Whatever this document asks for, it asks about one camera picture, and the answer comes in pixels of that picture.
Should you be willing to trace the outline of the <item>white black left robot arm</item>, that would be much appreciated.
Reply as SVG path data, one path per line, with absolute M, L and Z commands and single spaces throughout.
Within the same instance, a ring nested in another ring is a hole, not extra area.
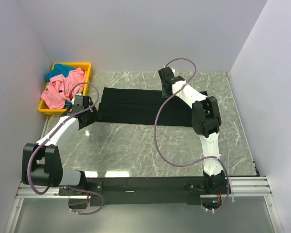
M 83 171 L 63 168 L 60 150 L 77 131 L 100 120 L 91 97 L 77 95 L 74 104 L 61 115 L 57 124 L 36 143 L 28 143 L 22 153 L 23 184 L 29 185 L 38 195 L 51 187 L 70 186 L 76 195 L 87 190 L 82 180 Z

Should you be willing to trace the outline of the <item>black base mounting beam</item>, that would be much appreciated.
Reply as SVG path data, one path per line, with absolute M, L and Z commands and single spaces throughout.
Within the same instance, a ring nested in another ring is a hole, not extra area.
M 81 198 L 80 203 L 70 201 L 73 209 L 116 204 L 185 203 L 200 205 L 202 195 L 229 194 L 227 181 L 213 182 L 202 176 L 192 177 L 119 177 L 85 178 L 78 186 L 60 188 L 59 196 Z

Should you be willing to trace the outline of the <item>black t shirt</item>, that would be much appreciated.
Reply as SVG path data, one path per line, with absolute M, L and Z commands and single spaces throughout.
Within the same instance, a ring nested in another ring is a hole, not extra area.
M 105 87 L 98 112 L 102 122 L 154 125 L 165 100 L 159 90 Z M 173 97 L 163 107 L 157 125 L 192 127 L 192 109 L 179 97 Z

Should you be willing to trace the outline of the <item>pink t shirt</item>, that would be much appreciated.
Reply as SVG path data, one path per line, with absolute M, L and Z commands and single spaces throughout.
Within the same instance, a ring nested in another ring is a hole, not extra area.
M 63 75 L 54 76 L 50 79 L 47 89 L 42 92 L 41 99 L 49 109 L 63 109 L 65 102 L 70 100 L 78 93 L 82 93 L 87 74 L 79 67 L 69 72 L 65 78 Z

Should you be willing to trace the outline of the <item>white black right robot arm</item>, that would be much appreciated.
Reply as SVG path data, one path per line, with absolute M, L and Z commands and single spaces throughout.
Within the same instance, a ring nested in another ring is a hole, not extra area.
M 218 145 L 222 124 L 217 99 L 208 97 L 188 84 L 181 76 L 175 76 L 170 67 L 158 71 L 162 83 L 162 94 L 171 100 L 178 97 L 192 110 L 192 127 L 199 136 L 204 156 L 203 188 L 213 194 L 226 185 L 223 165 L 220 163 Z

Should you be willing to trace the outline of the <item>aluminium extrusion rail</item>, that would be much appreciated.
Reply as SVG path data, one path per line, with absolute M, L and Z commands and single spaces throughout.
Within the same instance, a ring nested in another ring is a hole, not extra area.
M 265 197 L 271 196 L 272 192 L 266 177 L 231 177 L 230 197 Z M 16 199 L 81 199 L 86 196 L 60 196 L 59 188 L 50 188 L 45 194 L 38 195 L 32 189 L 24 184 L 20 184 L 16 193 Z

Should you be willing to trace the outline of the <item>teal blue t shirt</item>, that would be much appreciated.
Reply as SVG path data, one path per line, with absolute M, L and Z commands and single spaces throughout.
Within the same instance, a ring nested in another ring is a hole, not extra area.
M 63 64 L 54 64 L 54 67 L 46 76 L 46 82 L 48 83 L 50 79 L 54 76 L 63 75 L 65 78 L 69 75 L 69 72 L 75 70 L 73 67 L 66 66 Z

